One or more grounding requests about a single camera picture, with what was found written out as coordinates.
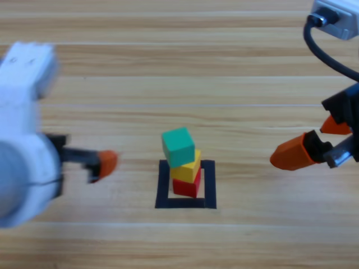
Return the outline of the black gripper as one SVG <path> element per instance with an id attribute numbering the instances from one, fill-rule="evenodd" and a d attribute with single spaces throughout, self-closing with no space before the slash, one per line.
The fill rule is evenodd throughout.
<path id="1" fill-rule="evenodd" d="M 294 171 L 326 161 L 330 168 L 337 168 L 350 158 L 358 161 L 358 84 L 327 98 L 322 105 L 331 115 L 320 132 L 352 135 L 333 147 L 315 131 L 303 133 L 277 147 L 270 157 L 274 167 Z"/>
<path id="2" fill-rule="evenodd" d="M 88 183 L 94 184 L 105 177 L 111 175 L 118 163 L 118 154 L 112 150 L 93 151 L 67 147 L 67 135 L 46 134 L 53 144 L 60 160 L 60 174 L 55 181 L 57 190 L 55 197 L 59 197 L 63 192 L 64 174 L 63 163 L 78 163 L 88 171 Z"/>

